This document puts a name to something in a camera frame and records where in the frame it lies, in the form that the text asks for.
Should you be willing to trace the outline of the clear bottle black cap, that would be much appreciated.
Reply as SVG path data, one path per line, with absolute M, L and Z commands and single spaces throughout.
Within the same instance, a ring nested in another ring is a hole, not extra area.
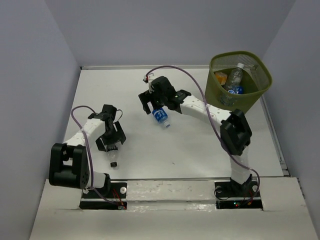
M 116 168 L 118 166 L 118 156 L 119 150 L 113 149 L 107 152 L 107 159 L 109 160 L 109 164 L 111 168 Z

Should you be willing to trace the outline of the yellow label drink bottle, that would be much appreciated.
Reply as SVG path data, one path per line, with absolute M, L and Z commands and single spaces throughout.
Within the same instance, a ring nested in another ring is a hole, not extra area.
M 226 84 L 226 81 L 228 79 L 228 75 L 226 73 L 217 71 L 214 73 L 214 75 L 222 86 Z

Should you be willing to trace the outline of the clear crushed bottle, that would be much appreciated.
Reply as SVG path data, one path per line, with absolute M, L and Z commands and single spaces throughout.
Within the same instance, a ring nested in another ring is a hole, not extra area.
M 228 75 L 227 80 L 223 88 L 229 92 L 235 92 L 236 88 L 240 85 L 243 79 L 243 70 L 245 65 L 243 63 L 238 63 L 236 67 Z

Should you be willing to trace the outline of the blue label bottle white cap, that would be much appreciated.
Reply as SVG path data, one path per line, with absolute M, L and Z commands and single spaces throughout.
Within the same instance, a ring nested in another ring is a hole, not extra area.
M 237 94 L 237 95 L 242 95 L 244 94 L 244 88 L 242 86 L 234 86 L 231 89 L 228 90 L 229 93 L 231 94 Z

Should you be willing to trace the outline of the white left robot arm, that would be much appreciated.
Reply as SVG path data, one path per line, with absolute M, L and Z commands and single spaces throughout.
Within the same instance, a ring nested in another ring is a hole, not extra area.
M 74 121 L 79 127 L 74 136 L 52 146 L 48 177 L 52 186 L 94 192 L 101 198 L 110 194 L 110 175 L 94 171 L 92 148 L 106 153 L 111 168 L 117 168 L 119 145 L 126 141 L 117 112 L 109 104 L 103 105 L 101 112 L 93 110 L 84 125 Z

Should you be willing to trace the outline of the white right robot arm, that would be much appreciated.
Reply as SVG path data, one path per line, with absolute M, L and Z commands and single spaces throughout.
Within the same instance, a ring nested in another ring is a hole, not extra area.
M 245 153 L 246 147 L 251 142 L 252 131 L 244 113 L 239 109 L 234 111 L 219 109 L 186 90 L 175 90 L 165 76 L 155 77 L 149 73 L 144 76 L 143 81 L 148 84 L 148 90 L 138 96 L 143 110 L 146 114 L 152 114 L 165 128 L 170 124 L 164 107 L 211 125 L 230 158 L 231 192 L 235 196 L 246 193 L 253 179 L 248 155 Z

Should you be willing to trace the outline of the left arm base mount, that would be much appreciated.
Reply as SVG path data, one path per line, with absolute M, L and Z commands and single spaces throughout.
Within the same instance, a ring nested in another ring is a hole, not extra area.
M 82 210 L 126 210 L 128 184 L 125 181 L 112 181 L 105 174 L 101 188 L 88 190 L 81 195 L 79 208 Z

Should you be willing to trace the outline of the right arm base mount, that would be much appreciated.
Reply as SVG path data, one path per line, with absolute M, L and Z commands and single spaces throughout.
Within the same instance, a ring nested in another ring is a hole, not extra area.
M 214 183 L 213 194 L 217 210 L 263 209 L 258 181 L 253 180 L 252 175 L 243 184 L 231 178 L 217 181 Z

